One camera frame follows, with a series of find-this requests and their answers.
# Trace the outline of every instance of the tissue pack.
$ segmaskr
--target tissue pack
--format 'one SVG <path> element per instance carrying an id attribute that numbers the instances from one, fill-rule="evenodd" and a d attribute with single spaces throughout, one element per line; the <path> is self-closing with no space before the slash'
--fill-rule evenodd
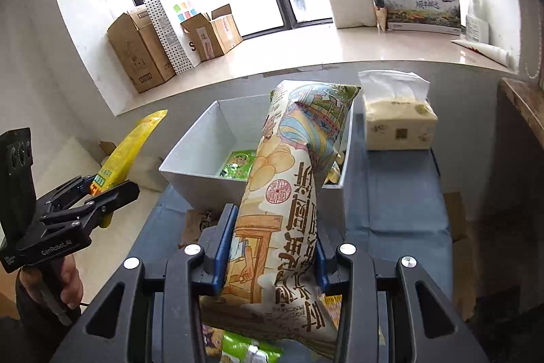
<path id="1" fill-rule="evenodd" d="M 392 70 L 363 71 L 359 78 L 368 150 L 431 147 L 438 118 L 426 100 L 428 81 Z"/>

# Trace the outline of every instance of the sleeve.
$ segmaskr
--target sleeve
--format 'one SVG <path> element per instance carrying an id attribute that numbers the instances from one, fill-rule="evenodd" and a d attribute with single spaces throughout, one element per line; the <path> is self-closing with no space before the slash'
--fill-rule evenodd
<path id="1" fill-rule="evenodd" d="M 18 278 L 15 292 L 17 310 L 21 316 L 22 342 L 26 343 L 27 349 L 32 354 L 29 361 L 46 363 L 50 361 L 70 327 L 62 325 L 55 314 L 32 300 Z M 78 308 L 77 317 L 80 315 L 81 311 Z"/>

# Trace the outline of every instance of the person's arm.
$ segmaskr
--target person's arm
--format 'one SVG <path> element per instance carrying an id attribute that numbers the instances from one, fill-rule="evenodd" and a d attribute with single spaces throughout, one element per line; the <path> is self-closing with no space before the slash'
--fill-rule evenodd
<path id="1" fill-rule="evenodd" d="M 83 284 L 73 256 L 65 257 L 61 278 L 61 300 L 70 308 L 76 308 L 80 315 Z M 41 294 L 36 288 L 40 281 L 41 273 L 36 268 L 25 268 L 18 276 L 15 291 L 21 319 L 0 320 L 0 343 L 5 348 L 2 363 L 46 363 L 70 329 L 42 305 Z"/>

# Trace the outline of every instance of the illustration on snack bag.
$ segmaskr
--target illustration on snack bag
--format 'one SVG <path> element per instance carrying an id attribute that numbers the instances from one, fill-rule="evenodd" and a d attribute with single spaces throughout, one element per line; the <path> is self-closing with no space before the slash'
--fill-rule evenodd
<path id="1" fill-rule="evenodd" d="M 359 87 L 283 81 L 271 97 L 220 297 L 202 320 L 255 339 L 290 337 L 325 356 L 337 330 L 313 275 L 316 192 L 339 153 Z"/>

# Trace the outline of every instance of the silver screw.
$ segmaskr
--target silver screw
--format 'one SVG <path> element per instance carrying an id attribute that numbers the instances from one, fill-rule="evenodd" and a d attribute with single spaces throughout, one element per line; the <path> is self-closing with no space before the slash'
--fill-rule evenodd
<path id="1" fill-rule="evenodd" d="M 404 256 L 401 259 L 401 263 L 405 268 L 415 268 L 415 265 L 417 265 L 417 260 L 411 256 Z"/>
<path id="2" fill-rule="evenodd" d="M 357 251 L 357 248 L 355 248 L 355 246 L 353 246 L 351 243 L 343 243 L 340 245 L 340 252 L 346 256 L 355 254 L 355 251 Z"/>
<path id="3" fill-rule="evenodd" d="M 191 245 L 187 245 L 184 249 L 185 254 L 189 256 L 194 256 L 200 252 L 202 248 L 200 245 L 197 245 L 196 243 L 192 243 Z"/>
<path id="4" fill-rule="evenodd" d="M 123 262 L 123 266 L 127 269 L 134 269 L 140 264 L 140 260 L 137 257 L 129 257 Z"/>

